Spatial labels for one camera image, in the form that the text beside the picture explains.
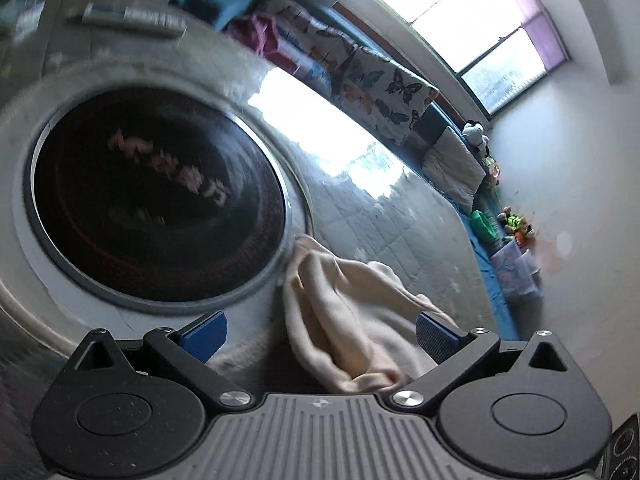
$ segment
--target purple curtain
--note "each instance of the purple curtain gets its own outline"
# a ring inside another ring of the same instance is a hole
[[[547,72],[566,59],[556,33],[544,14],[537,15],[533,20],[525,23],[522,28],[529,35],[533,46],[536,47]]]
[[[562,63],[566,57],[555,31],[541,12],[536,0],[513,0],[522,14],[522,28],[536,47],[547,71]]]

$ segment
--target stuffed toy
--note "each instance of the stuffed toy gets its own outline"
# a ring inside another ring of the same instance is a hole
[[[495,161],[492,156],[486,156],[484,158],[484,163],[487,166],[489,182],[491,182],[494,186],[500,185],[500,166]]]
[[[527,239],[531,239],[536,235],[527,219],[524,216],[511,214],[511,207],[505,207],[498,215],[498,220],[504,225],[504,230],[508,234],[521,234]]]
[[[479,152],[482,158],[485,158],[490,155],[487,146],[489,137],[483,134],[484,128],[482,124],[476,121],[467,121],[465,127],[462,129],[462,136],[466,142],[468,142],[472,148],[475,148],[476,152]]]
[[[503,236],[502,241],[506,244],[514,240],[518,247],[524,249],[524,245],[527,243],[527,239],[524,237],[524,234],[521,232],[515,232],[513,235]]]

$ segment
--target silver screw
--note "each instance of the silver screw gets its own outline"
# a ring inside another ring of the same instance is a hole
[[[220,403],[225,406],[246,406],[251,402],[251,395],[247,392],[225,392],[220,395]]]
[[[420,406],[420,404],[424,402],[424,395],[419,392],[414,392],[413,390],[401,390],[400,392],[394,393],[391,399],[400,406],[412,408],[414,406]]]

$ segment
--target window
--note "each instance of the window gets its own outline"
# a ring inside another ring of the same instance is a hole
[[[536,0],[382,0],[449,66],[487,116],[565,60]]]

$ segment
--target white quilt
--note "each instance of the white quilt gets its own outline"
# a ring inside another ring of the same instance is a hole
[[[306,235],[295,242],[283,294],[294,354],[335,393],[417,379],[436,366],[416,341],[418,314],[455,325],[427,297],[410,294],[390,267],[338,258]]]

